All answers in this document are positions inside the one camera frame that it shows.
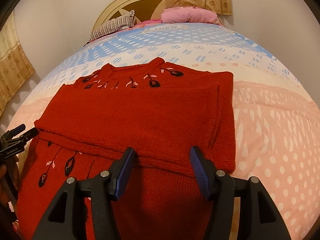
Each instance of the headboard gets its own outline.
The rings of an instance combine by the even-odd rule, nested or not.
[[[147,20],[160,19],[164,9],[165,0],[114,0],[100,14],[92,32],[104,22],[117,18],[131,10],[135,11],[137,23],[140,23]]]

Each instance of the hand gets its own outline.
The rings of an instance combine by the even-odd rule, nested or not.
[[[17,162],[19,161],[19,158],[17,156],[14,156],[15,162],[8,162],[8,169],[9,171],[13,171],[13,185],[15,186],[16,189],[18,189],[18,184],[19,184],[19,169],[17,166]],[[7,167],[6,165],[1,165],[0,166],[0,179],[5,175],[7,172]],[[0,183],[0,204],[2,204],[4,207],[8,205],[9,198],[4,191],[1,183]]]

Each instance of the silver bolt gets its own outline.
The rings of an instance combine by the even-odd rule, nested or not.
[[[219,177],[223,177],[226,173],[224,172],[224,171],[222,171],[222,170],[218,170],[217,172],[217,175],[219,176]]]
[[[74,177],[67,178],[67,183],[68,184],[71,184],[71,183],[74,183],[74,182],[75,182],[75,178]]]
[[[251,177],[251,181],[253,183],[258,183],[259,182],[259,179],[257,177]]]
[[[109,171],[102,171],[102,172],[100,172],[100,176],[101,177],[108,177],[109,176]]]

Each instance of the wall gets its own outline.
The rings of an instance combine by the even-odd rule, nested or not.
[[[87,42],[95,20],[111,1],[20,1],[15,9],[17,33],[36,74],[8,104],[0,132],[35,85]],[[320,106],[320,26],[304,1],[233,0],[233,9],[233,16],[223,17],[225,25],[273,53]]]

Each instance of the folded sweater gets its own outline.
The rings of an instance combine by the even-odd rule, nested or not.
[[[113,203],[122,239],[201,239],[211,205],[200,195],[188,152],[199,145],[219,169],[234,170],[232,78],[156,58],[124,68],[107,64],[63,85],[35,122],[39,135],[18,201],[26,239],[67,176],[91,178],[129,146],[137,165],[125,195]]]

